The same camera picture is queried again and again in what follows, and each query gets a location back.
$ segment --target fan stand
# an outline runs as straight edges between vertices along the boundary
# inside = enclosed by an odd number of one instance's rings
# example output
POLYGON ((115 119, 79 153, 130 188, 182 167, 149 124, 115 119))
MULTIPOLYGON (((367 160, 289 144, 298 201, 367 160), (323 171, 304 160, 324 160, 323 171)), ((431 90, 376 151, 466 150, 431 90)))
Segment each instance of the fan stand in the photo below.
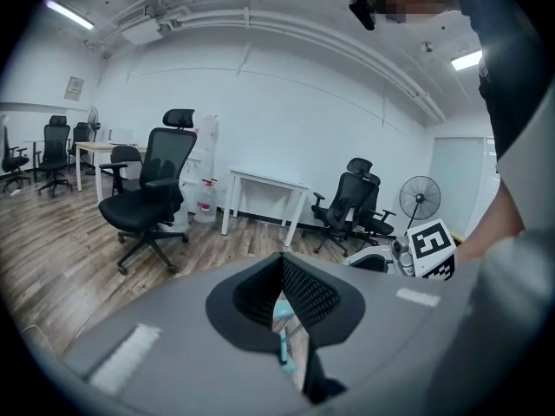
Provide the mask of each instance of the fan stand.
POLYGON ((418 207, 420 205, 422 205, 424 202, 426 202, 426 197, 424 196, 424 194, 422 192, 420 194, 416 194, 415 199, 416 199, 415 210, 413 211, 413 215, 410 218, 410 222, 408 222, 408 227, 407 227, 407 230, 405 231, 405 236, 407 235, 407 231, 409 230, 410 225, 413 224, 413 220, 415 220, 415 216, 416 216, 416 212, 418 211, 418 207))
MULTIPOLYGON (((95 143, 95 142, 96 142, 96 131, 93 131, 93 143, 95 143)), ((87 174, 88 176, 95 176, 96 175, 96 167, 95 167, 95 155, 96 155, 96 153, 92 153, 92 154, 93 154, 93 157, 92 157, 93 167, 85 172, 85 174, 87 174)))

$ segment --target fluorescent light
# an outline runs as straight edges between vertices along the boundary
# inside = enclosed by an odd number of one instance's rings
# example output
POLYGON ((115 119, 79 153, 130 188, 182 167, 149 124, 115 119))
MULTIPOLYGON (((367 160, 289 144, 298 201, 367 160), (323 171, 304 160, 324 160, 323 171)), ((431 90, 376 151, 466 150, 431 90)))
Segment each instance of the fluorescent light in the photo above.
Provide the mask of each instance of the fluorescent light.
POLYGON ((84 26, 87 29, 92 29, 94 27, 94 25, 91 22, 88 22, 83 17, 78 16, 75 12, 71 12, 67 8, 64 8, 63 6, 61 6, 56 2, 53 2, 52 0, 47 0, 45 3, 52 10, 59 12, 63 16, 70 18, 74 22, 79 23, 81 26, 84 26))
POLYGON ((457 71, 460 71, 461 69, 477 65, 480 62, 481 58, 482 51, 476 51, 472 54, 459 57, 458 59, 453 59, 451 61, 451 64, 453 65, 453 68, 455 68, 457 71))

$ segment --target standing fan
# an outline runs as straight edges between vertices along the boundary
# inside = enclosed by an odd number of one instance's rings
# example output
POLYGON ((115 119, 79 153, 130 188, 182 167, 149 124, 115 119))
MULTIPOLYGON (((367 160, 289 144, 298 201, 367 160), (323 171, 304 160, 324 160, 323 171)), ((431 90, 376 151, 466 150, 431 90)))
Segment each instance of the standing fan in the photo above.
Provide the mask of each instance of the standing fan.
POLYGON ((410 217, 407 230, 413 220, 431 218, 440 207, 440 202, 440 187, 430 177, 416 176, 405 182, 399 194, 399 204, 402 211, 410 217))
MULTIPOLYGON (((90 113, 88 113, 88 141, 95 142, 96 141, 96 132, 101 129, 101 124, 98 121, 98 109, 95 107, 90 108, 90 113)), ((85 172, 88 176, 94 176, 96 174, 95 171, 95 154, 93 153, 93 160, 92 160, 93 167, 85 172)))

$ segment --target ceiling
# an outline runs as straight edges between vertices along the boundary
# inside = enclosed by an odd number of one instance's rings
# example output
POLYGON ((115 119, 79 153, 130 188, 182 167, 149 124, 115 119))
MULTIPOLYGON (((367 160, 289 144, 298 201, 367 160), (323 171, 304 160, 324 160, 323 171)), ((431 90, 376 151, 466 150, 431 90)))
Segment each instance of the ceiling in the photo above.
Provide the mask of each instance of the ceiling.
POLYGON ((411 24, 386 23, 379 18, 375 31, 367 31, 349 11, 349 0, 56 0, 84 15, 95 28, 81 28, 63 16, 43 10, 40 20, 53 28, 78 38, 92 50, 110 55, 130 44, 117 28, 116 21, 141 6, 150 6, 156 19, 173 16, 184 18, 207 11, 269 11, 294 16, 304 23, 317 23, 323 31, 339 33, 345 39, 362 45, 371 55, 393 63, 408 80, 429 94, 443 120, 465 111, 482 109, 478 92, 477 67, 455 72, 452 58, 480 47, 470 22, 458 12, 442 14, 425 22, 411 24), (429 42, 432 52, 422 44, 429 42))

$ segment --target white table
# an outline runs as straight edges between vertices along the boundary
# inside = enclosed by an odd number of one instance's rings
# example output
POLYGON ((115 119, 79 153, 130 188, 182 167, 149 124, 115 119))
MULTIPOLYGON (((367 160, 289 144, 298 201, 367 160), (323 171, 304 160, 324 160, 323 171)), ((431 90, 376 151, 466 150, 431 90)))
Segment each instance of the white table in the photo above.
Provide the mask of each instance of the white table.
POLYGON ((246 171, 238 168, 230 168, 230 180, 227 186, 227 193, 225 194, 225 211, 224 211, 224 222, 222 224, 222 234, 227 234, 227 227, 229 224, 229 214, 232 209, 233 201, 233 188, 235 187, 235 182, 239 183, 238 194, 236 196, 233 208, 233 216, 236 218, 239 208, 239 202, 241 200, 241 180, 254 180, 255 182, 260 182, 262 184, 280 186, 291 190, 289 195, 289 200, 287 201, 287 207, 285 208, 284 219, 281 221, 281 226, 285 226, 287 223, 287 212, 291 207, 291 202, 296 192, 299 192, 299 197, 297 201, 297 206, 295 207, 295 212, 291 218, 291 225, 289 226, 289 232, 287 233, 287 238, 285 239, 285 246, 291 245, 291 240, 293 234, 295 234, 295 229, 297 228, 298 219, 301 216, 301 210, 303 209, 304 201, 306 200, 306 195, 309 187, 301 182, 291 182, 283 179, 276 179, 273 177, 266 176, 264 174, 246 171))
MULTIPOLYGON (((77 191, 81 190, 81 152, 80 150, 89 151, 92 154, 111 153, 117 145, 111 143, 97 143, 97 142, 76 142, 75 143, 75 172, 77 172, 77 191)), ((135 146, 140 153, 145 153, 147 149, 144 146, 135 146)), ((95 183, 96 183, 96 198, 98 203, 102 201, 102 182, 101 182, 101 169, 99 168, 98 155, 93 157, 95 163, 95 183)))

